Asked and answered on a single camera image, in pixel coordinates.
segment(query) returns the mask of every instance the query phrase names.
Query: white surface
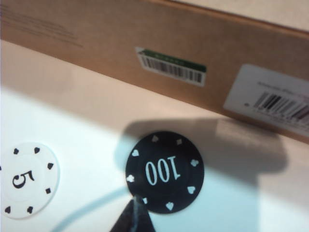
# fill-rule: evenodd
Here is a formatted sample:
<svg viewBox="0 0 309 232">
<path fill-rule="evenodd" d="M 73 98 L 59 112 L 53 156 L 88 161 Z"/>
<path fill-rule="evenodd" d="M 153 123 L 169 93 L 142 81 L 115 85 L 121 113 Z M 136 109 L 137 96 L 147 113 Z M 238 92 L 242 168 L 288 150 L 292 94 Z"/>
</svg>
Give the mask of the white surface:
<svg viewBox="0 0 309 232">
<path fill-rule="evenodd" d="M 272 95 L 276 98 L 268 101 Z M 269 107 L 273 103 L 269 109 L 263 107 L 267 102 Z M 227 110 L 309 137 L 308 106 L 309 81 L 251 64 L 242 65 L 224 104 Z"/>
<path fill-rule="evenodd" d="M 1 173 L 1 212 L 10 209 L 4 213 L 9 218 L 26 218 L 39 212 L 52 199 L 59 182 L 53 152 L 38 143 L 16 144 L 1 153 Z"/>
<path fill-rule="evenodd" d="M 308 0 L 175 0 L 309 31 Z"/>
<path fill-rule="evenodd" d="M 151 214 L 158 232 L 309 230 L 309 146 L 2 42 L 1 153 L 41 142 L 57 155 L 57 193 L 39 213 L 1 215 L 4 232 L 109 231 L 131 198 L 124 173 L 138 137 L 173 130 L 205 163 L 197 199 Z"/>
</svg>

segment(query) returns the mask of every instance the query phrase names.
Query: white label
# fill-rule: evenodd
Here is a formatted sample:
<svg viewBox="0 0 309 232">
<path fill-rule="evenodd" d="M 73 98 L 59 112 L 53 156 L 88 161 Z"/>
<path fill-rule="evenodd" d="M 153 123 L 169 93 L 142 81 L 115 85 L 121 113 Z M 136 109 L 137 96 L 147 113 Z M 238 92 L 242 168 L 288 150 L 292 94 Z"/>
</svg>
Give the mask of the white label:
<svg viewBox="0 0 309 232">
<path fill-rule="evenodd" d="M 145 70 L 185 81 L 199 87 L 205 85 L 206 66 L 156 53 L 140 47 L 136 47 L 135 50 L 140 64 Z"/>
<path fill-rule="evenodd" d="M 245 64 L 224 108 L 309 137 L 309 82 Z"/>
</svg>

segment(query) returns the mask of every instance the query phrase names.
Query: black poker chip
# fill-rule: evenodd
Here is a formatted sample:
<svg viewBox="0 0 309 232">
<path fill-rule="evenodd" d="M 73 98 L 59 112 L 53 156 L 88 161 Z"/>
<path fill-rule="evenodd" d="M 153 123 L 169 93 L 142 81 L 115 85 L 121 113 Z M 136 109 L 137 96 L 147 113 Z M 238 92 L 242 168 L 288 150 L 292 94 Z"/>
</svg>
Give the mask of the black poker chip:
<svg viewBox="0 0 309 232">
<path fill-rule="evenodd" d="M 202 188 L 204 164 L 198 149 L 184 136 L 160 131 L 142 138 L 126 163 L 132 195 L 148 210 L 169 214 L 191 204 Z"/>
</svg>

